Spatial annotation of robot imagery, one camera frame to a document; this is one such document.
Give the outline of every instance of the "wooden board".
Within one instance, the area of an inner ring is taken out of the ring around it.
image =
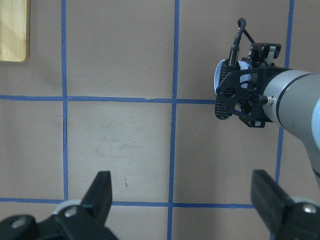
[[[30,0],[0,0],[0,61],[29,57]]]

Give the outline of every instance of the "screw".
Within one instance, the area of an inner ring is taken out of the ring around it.
[[[304,204],[302,206],[303,210],[308,214],[315,214],[317,213],[317,208],[314,205],[311,204]]]
[[[67,211],[64,212],[64,216],[66,216],[67,218],[70,218],[76,214],[77,214],[76,206],[72,206],[71,208],[69,208]]]
[[[20,217],[18,220],[15,220],[12,224],[11,227],[13,229],[17,229],[22,227],[26,223],[26,219],[24,217]]]

